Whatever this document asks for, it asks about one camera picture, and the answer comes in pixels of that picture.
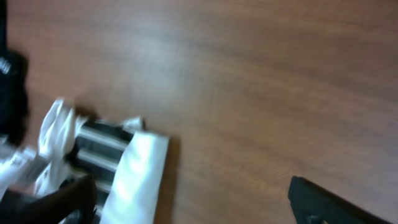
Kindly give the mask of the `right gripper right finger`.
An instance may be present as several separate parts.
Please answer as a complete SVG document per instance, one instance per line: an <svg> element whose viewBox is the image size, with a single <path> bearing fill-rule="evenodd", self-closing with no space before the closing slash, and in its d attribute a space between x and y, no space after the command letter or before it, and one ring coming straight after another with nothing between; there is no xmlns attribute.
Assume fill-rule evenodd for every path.
<svg viewBox="0 0 398 224"><path fill-rule="evenodd" d="M288 199L298 224L390 224L303 177L292 177Z"/></svg>

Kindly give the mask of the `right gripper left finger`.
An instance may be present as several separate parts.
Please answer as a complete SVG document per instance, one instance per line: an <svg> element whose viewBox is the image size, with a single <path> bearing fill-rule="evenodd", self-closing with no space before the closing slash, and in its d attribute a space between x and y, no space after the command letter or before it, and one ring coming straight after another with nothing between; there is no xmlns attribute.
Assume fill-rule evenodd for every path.
<svg viewBox="0 0 398 224"><path fill-rule="evenodd" d="M1 223L60 223L77 212L76 223L92 223L98 191L92 175L64 185L44 197L7 190L1 199Z"/></svg>

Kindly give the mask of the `white t-shirt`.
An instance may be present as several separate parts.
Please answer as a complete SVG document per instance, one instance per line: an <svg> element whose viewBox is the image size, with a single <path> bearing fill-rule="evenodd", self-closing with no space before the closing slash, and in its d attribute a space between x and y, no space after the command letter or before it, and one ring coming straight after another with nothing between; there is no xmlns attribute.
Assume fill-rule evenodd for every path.
<svg viewBox="0 0 398 224"><path fill-rule="evenodd" d="M44 197L92 175L92 223L152 223L168 146L168 137L147 132L139 117L91 119L58 99L42 122L38 149L1 143L1 199L7 190Z"/></svg>

